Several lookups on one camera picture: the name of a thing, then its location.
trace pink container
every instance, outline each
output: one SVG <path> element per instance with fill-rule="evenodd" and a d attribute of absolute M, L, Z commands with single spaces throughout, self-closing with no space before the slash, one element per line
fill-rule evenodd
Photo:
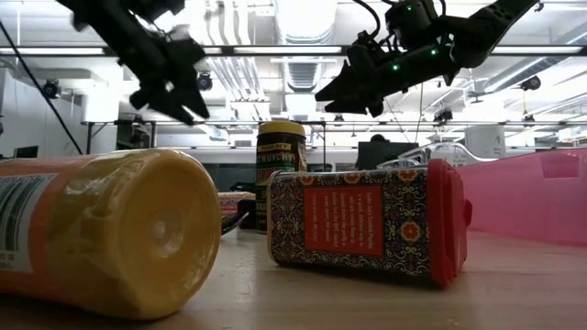
<path fill-rule="evenodd" d="M 473 205 L 471 230 L 587 245 L 587 148 L 458 168 Z"/>

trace red lid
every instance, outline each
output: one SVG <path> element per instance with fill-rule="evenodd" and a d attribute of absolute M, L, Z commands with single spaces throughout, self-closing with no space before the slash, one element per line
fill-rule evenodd
<path fill-rule="evenodd" d="M 446 161 L 428 163 L 428 232 L 432 280 L 447 287 L 467 258 L 471 203 L 464 198 L 460 176 Z"/>

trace ceiling light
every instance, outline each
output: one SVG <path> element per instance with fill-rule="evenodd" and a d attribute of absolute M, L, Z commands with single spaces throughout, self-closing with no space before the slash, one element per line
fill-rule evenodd
<path fill-rule="evenodd" d="M 205 121 L 206 125 L 216 125 L 216 126 L 254 126 L 257 125 L 258 122 L 256 121 Z"/>
<path fill-rule="evenodd" d="M 26 47 L 18 48 L 18 52 L 22 55 L 27 56 L 68 56 L 68 55 L 104 55 L 104 49 L 102 47 L 89 47 L 89 48 L 38 48 L 38 47 Z M 0 48 L 0 55 L 15 55 L 15 51 L 10 47 Z"/>
<path fill-rule="evenodd" d="M 344 122 L 346 126 L 372 126 L 372 125 L 379 125 L 381 122 L 378 121 L 354 121 L 354 122 Z M 339 121 L 327 121 L 327 125 L 342 125 Z"/>
<path fill-rule="evenodd" d="M 193 149 L 206 149 L 206 150 L 216 150 L 216 149 L 231 149 L 230 146 L 218 146 L 218 147 L 193 147 Z"/>
<path fill-rule="evenodd" d="M 268 46 L 235 47 L 237 54 L 339 54 L 338 46 Z"/>
<path fill-rule="evenodd" d="M 222 54 L 222 49 L 219 47 L 207 47 L 203 46 L 206 54 Z"/>
<path fill-rule="evenodd" d="M 492 54 L 577 54 L 581 46 L 497 46 Z"/>
<path fill-rule="evenodd" d="M 317 58 L 281 58 L 281 59 L 270 59 L 273 64 L 328 64 L 337 63 L 337 59 L 317 59 Z"/>

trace wooden table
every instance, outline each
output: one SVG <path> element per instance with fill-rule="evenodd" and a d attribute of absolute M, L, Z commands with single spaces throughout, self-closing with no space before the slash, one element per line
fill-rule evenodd
<path fill-rule="evenodd" d="M 0 329 L 587 329 L 587 248 L 470 235 L 465 273 L 447 291 L 281 269 L 264 236 L 223 237 L 204 288 L 150 324 L 0 297 Z"/>

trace robotic claw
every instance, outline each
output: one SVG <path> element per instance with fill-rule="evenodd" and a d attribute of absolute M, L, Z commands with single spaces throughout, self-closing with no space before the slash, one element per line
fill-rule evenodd
<path fill-rule="evenodd" d="M 137 17 L 153 23 L 161 15 L 177 15 L 185 0 L 57 0 L 73 13 L 73 26 L 88 26 L 110 46 L 140 81 L 130 103 L 144 106 L 192 126 L 194 118 L 184 109 L 208 118 L 210 114 L 198 90 L 194 65 L 205 52 L 191 38 L 173 39 L 164 33 L 149 32 Z"/>
<path fill-rule="evenodd" d="M 375 32 L 363 31 L 348 49 L 340 75 L 316 94 L 318 102 L 333 101 L 329 113 L 366 115 L 383 112 L 387 95 L 407 93 L 408 88 L 442 76 L 451 85 L 461 68 L 476 68 L 487 60 L 497 43 L 538 0 L 497 0 L 469 18 L 438 15 L 433 0 L 392 2 L 385 14 L 389 37 L 382 42 L 379 18 Z M 387 43 L 388 51 L 382 49 Z"/>

